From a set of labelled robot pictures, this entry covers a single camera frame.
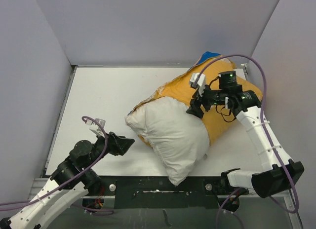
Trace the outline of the white pillow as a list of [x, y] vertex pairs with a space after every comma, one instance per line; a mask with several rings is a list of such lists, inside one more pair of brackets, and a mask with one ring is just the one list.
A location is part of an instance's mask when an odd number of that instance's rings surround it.
[[186, 179], [210, 147], [202, 120], [187, 109], [174, 98], [162, 97], [125, 117], [126, 125], [153, 148], [175, 186]]

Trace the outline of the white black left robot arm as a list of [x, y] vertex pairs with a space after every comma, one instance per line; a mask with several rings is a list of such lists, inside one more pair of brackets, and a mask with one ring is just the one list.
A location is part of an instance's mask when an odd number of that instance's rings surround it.
[[77, 142], [36, 196], [17, 214], [3, 218], [2, 229], [45, 229], [79, 198], [101, 191], [101, 178], [90, 168], [107, 154], [124, 155], [135, 140], [110, 132], [95, 143]]

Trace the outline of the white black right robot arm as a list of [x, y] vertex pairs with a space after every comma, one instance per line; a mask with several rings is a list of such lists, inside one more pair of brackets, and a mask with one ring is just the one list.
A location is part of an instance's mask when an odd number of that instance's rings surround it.
[[192, 74], [190, 86], [196, 91], [187, 113], [203, 118], [212, 106], [228, 109], [245, 128], [263, 167], [263, 172], [259, 173], [239, 168], [226, 171], [226, 178], [220, 181], [221, 191], [231, 194], [237, 187], [247, 188], [266, 198], [291, 189], [302, 176], [304, 167], [301, 162], [294, 162], [277, 140], [262, 114], [261, 102], [255, 92], [243, 90], [235, 71], [221, 72], [216, 77], [218, 90], [212, 90], [205, 80], [204, 74]]

